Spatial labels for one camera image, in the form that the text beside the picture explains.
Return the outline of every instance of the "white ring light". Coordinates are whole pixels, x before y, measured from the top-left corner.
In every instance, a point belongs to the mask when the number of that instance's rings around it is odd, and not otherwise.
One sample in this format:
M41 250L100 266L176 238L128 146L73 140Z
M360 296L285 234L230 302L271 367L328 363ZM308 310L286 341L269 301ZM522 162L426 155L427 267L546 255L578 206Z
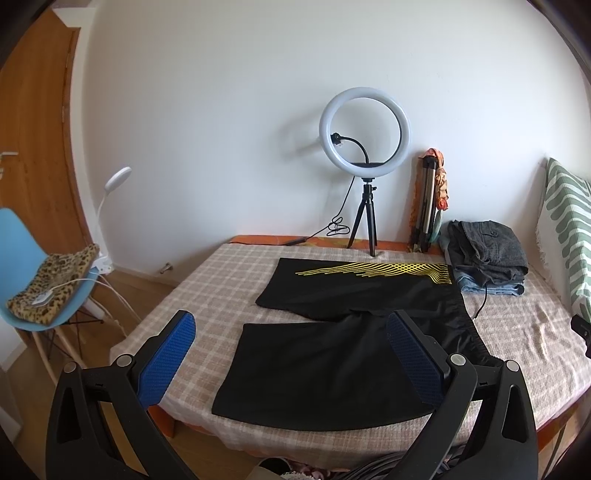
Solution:
M336 111L341 108L345 102L355 98L371 98L383 103L394 114L398 121L398 125L400 126L400 145L396 152L394 152L394 154L381 165L375 167L359 167L349 163L339 155L330 139L330 124L332 123ZM326 156L337 167L351 175L355 175L356 177L374 179L390 173L406 159L408 147L410 146L410 124L408 123L404 111L387 93L370 87L355 87L341 92L333 98L328 105L326 105L326 108L320 117L320 142L322 143L322 148L324 149Z

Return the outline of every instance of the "orange bed frame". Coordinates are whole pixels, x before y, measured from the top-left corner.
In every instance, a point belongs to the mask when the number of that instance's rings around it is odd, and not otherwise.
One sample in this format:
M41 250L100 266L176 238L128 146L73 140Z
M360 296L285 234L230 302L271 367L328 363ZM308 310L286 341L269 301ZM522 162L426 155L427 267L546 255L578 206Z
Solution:
M246 244L246 245L283 245L290 240L300 238L298 236L282 236L282 235L238 235L232 238L228 243L231 244ZM346 238L329 238L329 237L313 237L299 246L305 247L329 247L329 248L346 248L348 239ZM369 248L367 240L354 240L351 248L366 250ZM406 252L408 251L408 245L404 242L386 242L378 241L378 250L389 250L395 252ZM441 255L441 250L437 245L432 245L429 249L431 255ZM538 451L541 451L546 445L548 445L556 434L566 425L568 420L575 414L579 405L581 404L583 395L578 399L572 406L570 406L564 413L559 415L557 418L549 420L546 424L542 425L538 429ZM148 412L152 417L154 423L158 426L160 431L169 438L174 437L174 424L176 420L166 413L158 405L148 408ZM213 435L204 428L197 425L186 424L189 428ZM256 457L264 457L265 455L258 452L247 452Z

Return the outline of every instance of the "wooden door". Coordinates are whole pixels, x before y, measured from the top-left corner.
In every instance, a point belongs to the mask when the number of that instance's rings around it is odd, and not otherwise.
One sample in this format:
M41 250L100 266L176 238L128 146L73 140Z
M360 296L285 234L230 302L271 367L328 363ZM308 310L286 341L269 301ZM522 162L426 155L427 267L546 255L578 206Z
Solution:
M90 241L72 165L69 81L77 32L48 10L0 70L0 207L11 208L47 253Z

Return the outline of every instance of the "bed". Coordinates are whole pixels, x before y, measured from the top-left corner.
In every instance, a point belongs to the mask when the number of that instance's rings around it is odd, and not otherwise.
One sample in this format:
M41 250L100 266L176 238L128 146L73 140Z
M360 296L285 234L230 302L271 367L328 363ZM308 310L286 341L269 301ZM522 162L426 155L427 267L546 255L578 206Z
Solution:
M111 361L122 353L135 353L177 310L188 310L195 316L197 337L160 402L173 419L217 436L231 449L286 456L321 468L350 468L384 453L408 449L426 417L365 430L297 432L250 425L211 413L244 323L307 321L290 312L255 305L280 257L442 262L440 255L407 253L402 251L403 245L391 242L380 242L378 255L372 258L363 249L339 248L343 244L332 239L312 239L299 247L280 246L285 240L246 236L222 245L111 349ZM364 242L356 246L363 248ZM463 297L468 313L473 315L483 296ZM591 361L584 355L584 343L570 330L570 315L557 294L533 268L525 279L523 296L489 296L475 325L492 355L514 359L522 366L538 430L572 408L590 387ZM456 443L467 441L478 407L477 403L471 405Z

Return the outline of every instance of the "tripod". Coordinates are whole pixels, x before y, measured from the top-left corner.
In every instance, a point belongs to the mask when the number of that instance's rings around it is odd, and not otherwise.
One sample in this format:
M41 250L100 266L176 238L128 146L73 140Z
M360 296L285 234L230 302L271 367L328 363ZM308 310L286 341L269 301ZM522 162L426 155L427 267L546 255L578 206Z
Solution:
M373 187L371 182L373 179L362 179L365 183L363 184L363 196L361 197L361 203L357 209L357 217L355 217L355 223L353 224L353 230L351 230L351 238L347 248L351 248L353 240L355 240L355 234L359 227L359 222L363 216L363 210L365 209L365 216L368 219L368 234L369 234L369 254L375 257L375 248L378 246L378 234L375 229L375 213L374 213L374 194L372 193L377 187Z

